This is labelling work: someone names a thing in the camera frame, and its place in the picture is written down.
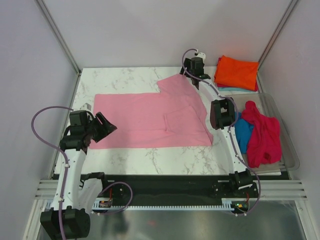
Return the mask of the pink t shirt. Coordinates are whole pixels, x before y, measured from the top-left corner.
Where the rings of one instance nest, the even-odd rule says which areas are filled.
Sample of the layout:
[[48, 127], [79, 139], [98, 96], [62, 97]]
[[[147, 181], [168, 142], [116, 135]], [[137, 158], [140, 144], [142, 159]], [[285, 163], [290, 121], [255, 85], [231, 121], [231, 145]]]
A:
[[90, 148], [210, 147], [207, 111], [188, 79], [176, 74], [157, 86], [159, 92], [96, 94], [93, 112], [102, 113], [117, 130]]

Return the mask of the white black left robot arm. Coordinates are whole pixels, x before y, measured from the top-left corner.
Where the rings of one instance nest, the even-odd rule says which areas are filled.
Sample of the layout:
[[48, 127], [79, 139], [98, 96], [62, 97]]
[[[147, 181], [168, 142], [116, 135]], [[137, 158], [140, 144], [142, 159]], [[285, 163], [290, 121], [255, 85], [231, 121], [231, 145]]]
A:
[[91, 142], [98, 143], [117, 127], [101, 112], [87, 110], [72, 111], [69, 121], [58, 148], [63, 159], [56, 193], [49, 210], [40, 215], [40, 223], [52, 240], [86, 238], [96, 197], [110, 191], [103, 172], [89, 173], [84, 179], [81, 175]]

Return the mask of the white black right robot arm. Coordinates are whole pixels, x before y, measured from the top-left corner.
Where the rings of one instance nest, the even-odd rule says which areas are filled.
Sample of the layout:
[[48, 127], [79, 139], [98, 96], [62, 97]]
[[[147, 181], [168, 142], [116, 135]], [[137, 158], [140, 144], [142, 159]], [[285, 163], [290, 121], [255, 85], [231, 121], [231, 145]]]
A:
[[210, 76], [204, 72], [204, 66], [201, 57], [183, 58], [180, 74], [189, 77], [192, 84], [210, 102], [210, 125], [219, 134], [230, 164], [228, 183], [222, 185], [234, 197], [256, 198], [259, 196], [259, 188], [241, 155], [236, 139], [237, 106], [231, 97], [221, 95], [212, 84]]

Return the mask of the teal folded t shirt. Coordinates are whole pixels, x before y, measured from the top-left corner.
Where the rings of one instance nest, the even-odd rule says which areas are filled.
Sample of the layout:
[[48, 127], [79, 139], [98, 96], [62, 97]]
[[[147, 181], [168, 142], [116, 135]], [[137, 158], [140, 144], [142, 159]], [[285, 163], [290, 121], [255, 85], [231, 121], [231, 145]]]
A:
[[237, 87], [219, 87], [220, 92], [229, 91], [229, 92], [248, 92], [249, 90]]

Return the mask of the blue crumpled t shirt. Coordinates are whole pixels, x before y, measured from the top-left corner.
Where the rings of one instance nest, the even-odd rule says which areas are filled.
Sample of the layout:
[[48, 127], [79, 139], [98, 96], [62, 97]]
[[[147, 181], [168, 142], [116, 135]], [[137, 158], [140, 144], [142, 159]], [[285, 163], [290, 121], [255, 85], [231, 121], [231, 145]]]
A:
[[235, 136], [241, 154], [246, 154], [248, 143], [251, 139], [254, 126], [242, 118], [242, 114], [238, 113], [238, 119], [234, 124]]

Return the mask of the crimson crumpled t shirt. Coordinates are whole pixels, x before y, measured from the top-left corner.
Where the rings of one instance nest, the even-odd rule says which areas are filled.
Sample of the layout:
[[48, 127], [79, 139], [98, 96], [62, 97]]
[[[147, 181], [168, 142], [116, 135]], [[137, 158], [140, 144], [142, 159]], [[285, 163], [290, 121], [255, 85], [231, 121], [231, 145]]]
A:
[[279, 121], [261, 114], [251, 100], [245, 103], [241, 118], [253, 125], [246, 151], [249, 167], [258, 168], [279, 162], [282, 158]]

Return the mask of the clear plastic bin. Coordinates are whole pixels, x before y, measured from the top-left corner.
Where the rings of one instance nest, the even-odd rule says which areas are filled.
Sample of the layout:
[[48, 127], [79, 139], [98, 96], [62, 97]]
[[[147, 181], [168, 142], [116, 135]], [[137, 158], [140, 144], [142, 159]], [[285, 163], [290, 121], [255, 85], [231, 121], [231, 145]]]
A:
[[272, 96], [267, 93], [242, 93], [233, 95], [229, 94], [228, 97], [233, 98], [237, 109], [240, 112], [245, 109], [245, 103], [247, 101], [253, 101], [261, 114], [266, 117], [274, 117], [279, 121], [279, 139], [282, 150], [281, 159], [276, 163], [261, 164], [258, 168], [254, 169], [257, 174], [276, 175], [280, 172], [297, 170], [300, 166], [299, 157], [287, 133], [280, 112]]

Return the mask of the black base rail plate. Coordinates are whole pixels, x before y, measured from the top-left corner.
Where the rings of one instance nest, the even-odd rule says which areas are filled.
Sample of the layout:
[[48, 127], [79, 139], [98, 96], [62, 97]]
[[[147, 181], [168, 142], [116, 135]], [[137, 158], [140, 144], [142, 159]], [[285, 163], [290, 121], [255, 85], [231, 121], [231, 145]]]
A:
[[103, 175], [88, 173], [80, 177], [80, 186], [90, 179], [102, 184], [99, 197], [110, 198], [117, 206], [195, 206], [218, 205], [223, 199], [258, 199], [261, 184], [256, 177], [253, 181], [259, 188], [254, 198], [235, 197], [223, 183], [229, 182], [229, 175]]

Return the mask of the right aluminium frame post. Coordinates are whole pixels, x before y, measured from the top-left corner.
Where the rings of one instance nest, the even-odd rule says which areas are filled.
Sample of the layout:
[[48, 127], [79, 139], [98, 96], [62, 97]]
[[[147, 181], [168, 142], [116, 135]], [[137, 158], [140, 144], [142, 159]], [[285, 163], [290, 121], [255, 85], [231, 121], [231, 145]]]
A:
[[273, 46], [275, 45], [277, 39], [281, 35], [283, 29], [285, 28], [287, 22], [289, 21], [291, 15], [295, 11], [297, 5], [299, 4], [300, 0], [291, 0], [286, 7], [282, 17], [280, 18], [276, 28], [274, 29], [269, 41], [267, 42], [267, 45], [265, 46], [259, 60], [258, 60], [258, 69], [260, 69], [267, 59], [269, 53], [271, 52]]

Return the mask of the aluminium frame post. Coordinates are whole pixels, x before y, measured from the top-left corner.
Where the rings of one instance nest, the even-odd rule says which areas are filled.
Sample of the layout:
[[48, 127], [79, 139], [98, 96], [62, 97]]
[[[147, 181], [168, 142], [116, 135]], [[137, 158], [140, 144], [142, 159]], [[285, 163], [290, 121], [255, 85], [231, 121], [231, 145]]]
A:
[[271, 52], [273, 46], [275, 45], [277, 39], [281, 35], [283, 29], [285, 28], [287, 22], [289, 21], [291, 15], [295, 11], [297, 5], [299, 4], [300, 0], [291, 0], [286, 7], [282, 17], [280, 18], [276, 28], [274, 29], [269, 41], [267, 42], [267, 45], [265, 46], [259, 60], [258, 60], [258, 69], [260, 69], [267, 59], [269, 53]]
[[55, 22], [49, 8], [47, 7], [44, 0], [35, 0], [34, 1], [37, 6], [39, 7], [40, 12], [44, 16], [45, 21], [47, 22], [48, 26], [50, 27], [54, 37], [56, 38], [58, 44], [62, 48], [65, 56], [67, 57], [69, 63], [71, 64], [72, 68], [76, 72], [78, 76], [81, 75], [82, 70], [80, 69], [79, 65], [77, 64], [67, 42], [65, 41], [57, 23]]

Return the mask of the left aluminium frame post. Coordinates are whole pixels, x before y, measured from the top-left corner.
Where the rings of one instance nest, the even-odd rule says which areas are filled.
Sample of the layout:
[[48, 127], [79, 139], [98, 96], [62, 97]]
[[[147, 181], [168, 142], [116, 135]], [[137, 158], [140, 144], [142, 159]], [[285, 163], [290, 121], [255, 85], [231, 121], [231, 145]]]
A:
[[47, 7], [44, 0], [35, 0], [34, 1], [37, 6], [39, 7], [40, 12], [44, 16], [45, 21], [47, 22], [48, 26], [50, 27], [54, 37], [56, 38], [58, 44], [62, 48], [65, 56], [67, 57], [69, 63], [71, 64], [72, 68], [76, 72], [78, 76], [81, 75], [82, 70], [80, 69], [79, 65], [77, 64], [67, 42], [65, 41], [57, 23], [55, 22], [49, 8]]

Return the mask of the aluminium front frame rail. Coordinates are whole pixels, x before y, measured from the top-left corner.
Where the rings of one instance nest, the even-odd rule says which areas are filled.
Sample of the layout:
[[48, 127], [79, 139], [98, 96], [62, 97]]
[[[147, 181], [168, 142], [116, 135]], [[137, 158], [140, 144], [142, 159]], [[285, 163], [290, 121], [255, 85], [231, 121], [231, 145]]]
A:
[[[51, 200], [56, 194], [58, 180], [40, 180], [35, 193], [36, 200]], [[303, 183], [300, 180], [260, 180], [261, 196], [264, 201], [306, 200]]]

